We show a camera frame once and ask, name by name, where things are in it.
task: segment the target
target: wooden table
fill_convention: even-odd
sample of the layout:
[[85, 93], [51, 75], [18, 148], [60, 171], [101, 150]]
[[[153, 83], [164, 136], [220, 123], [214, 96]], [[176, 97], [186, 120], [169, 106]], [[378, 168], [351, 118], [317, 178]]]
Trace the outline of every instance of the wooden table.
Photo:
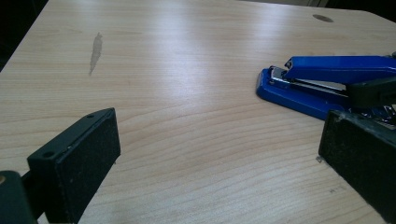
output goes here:
[[324, 122], [265, 102], [255, 85], [293, 55], [392, 46], [396, 24], [362, 11], [49, 1], [0, 74], [0, 170], [23, 175], [27, 156], [114, 106], [121, 156], [80, 223], [383, 223], [316, 160]]

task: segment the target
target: blue stapler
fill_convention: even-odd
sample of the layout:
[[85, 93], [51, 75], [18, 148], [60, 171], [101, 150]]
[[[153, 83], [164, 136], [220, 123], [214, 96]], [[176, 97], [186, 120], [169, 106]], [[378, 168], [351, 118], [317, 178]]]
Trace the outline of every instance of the blue stapler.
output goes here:
[[329, 110], [358, 113], [396, 128], [396, 59], [387, 56], [295, 56], [264, 68], [257, 94], [318, 119]]

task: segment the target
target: wood grain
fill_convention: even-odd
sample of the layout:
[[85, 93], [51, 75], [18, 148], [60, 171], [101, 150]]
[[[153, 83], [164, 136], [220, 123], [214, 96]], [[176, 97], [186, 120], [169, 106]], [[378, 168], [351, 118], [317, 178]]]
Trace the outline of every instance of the wood grain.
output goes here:
[[316, 160], [323, 121], [261, 100], [255, 85], [293, 55], [395, 45], [395, 23], [362, 11], [49, 1], [0, 74], [0, 169], [23, 175], [52, 137], [114, 106], [121, 156], [80, 223], [383, 223]]

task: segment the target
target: screw hole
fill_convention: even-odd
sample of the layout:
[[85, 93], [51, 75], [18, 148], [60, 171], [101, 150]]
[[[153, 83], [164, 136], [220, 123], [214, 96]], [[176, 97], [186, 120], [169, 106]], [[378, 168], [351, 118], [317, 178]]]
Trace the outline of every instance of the screw hole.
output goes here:
[[46, 153], [43, 154], [43, 157], [44, 157], [44, 158], [48, 158], [48, 157], [53, 156], [53, 154], [54, 154], [54, 153], [51, 152], [51, 151], [50, 151], [50, 152], [46, 152]]

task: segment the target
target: dark spot on table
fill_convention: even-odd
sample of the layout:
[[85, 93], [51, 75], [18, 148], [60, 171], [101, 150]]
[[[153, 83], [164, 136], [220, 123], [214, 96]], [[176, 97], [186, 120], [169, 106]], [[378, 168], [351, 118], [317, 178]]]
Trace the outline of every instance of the dark spot on table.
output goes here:
[[318, 19], [318, 20], [320, 20], [320, 21], [333, 22], [333, 20], [330, 19], [329, 17], [325, 17], [325, 16], [318, 15], [318, 14], [314, 14], [314, 15], [312, 15], [312, 16], [313, 16], [315, 19]]
[[93, 69], [95, 68], [96, 63], [99, 61], [99, 57], [102, 53], [102, 44], [102, 35], [98, 33], [96, 38], [93, 40], [90, 75], [92, 75]]

